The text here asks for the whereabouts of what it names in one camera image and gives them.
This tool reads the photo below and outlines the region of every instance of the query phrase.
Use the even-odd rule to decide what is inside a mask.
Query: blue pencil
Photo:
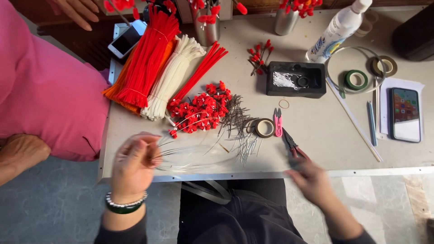
[[[368,106],[369,106],[369,114],[370,114],[370,124],[371,124],[371,134],[372,134],[372,140],[373,140],[373,144],[374,146],[377,146],[377,132],[376,132],[376,128],[375,128],[375,123],[374,123],[374,109],[372,108],[372,103],[371,101],[368,102]]]

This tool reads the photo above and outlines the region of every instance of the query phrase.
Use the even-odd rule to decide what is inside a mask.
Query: white bottle
[[[306,59],[315,63],[324,63],[339,45],[360,27],[363,13],[372,4],[372,0],[356,0],[351,6],[341,9],[332,19],[316,44],[306,53]]]

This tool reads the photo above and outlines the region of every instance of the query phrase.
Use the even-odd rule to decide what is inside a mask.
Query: paper
[[[389,89],[404,88],[418,92],[419,97],[419,124],[421,128],[421,141],[424,139],[424,113],[422,112],[422,89],[425,85],[410,80],[386,78],[380,87],[380,133],[389,135]]]

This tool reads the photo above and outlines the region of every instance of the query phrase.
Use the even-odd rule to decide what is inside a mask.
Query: black jacket
[[[231,190],[227,205],[214,203],[195,209],[180,221],[178,243],[194,244],[305,244],[286,207],[259,195]],[[353,240],[334,244],[375,244],[364,231]],[[124,231],[100,227],[95,243],[147,243],[146,218]]]

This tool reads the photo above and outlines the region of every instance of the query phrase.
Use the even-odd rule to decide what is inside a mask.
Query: metal vase
[[[296,26],[299,18],[298,11],[294,12],[291,10],[286,14],[285,9],[279,9],[274,18],[274,32],[280,36],[288,35]]]
[[[219,1],[216,0],[214,6],[219,5]],[[215,24],[206,24],[199,22],[197,19],[202,15],[211,15],[211,12],[207,7],[203,9],[194,9],[190,4],[191,16],[193,17],[193,24],[196,30],[197,41],[202,46],[212,46],[215,41],[220,39],[220,18],[216,18]]]

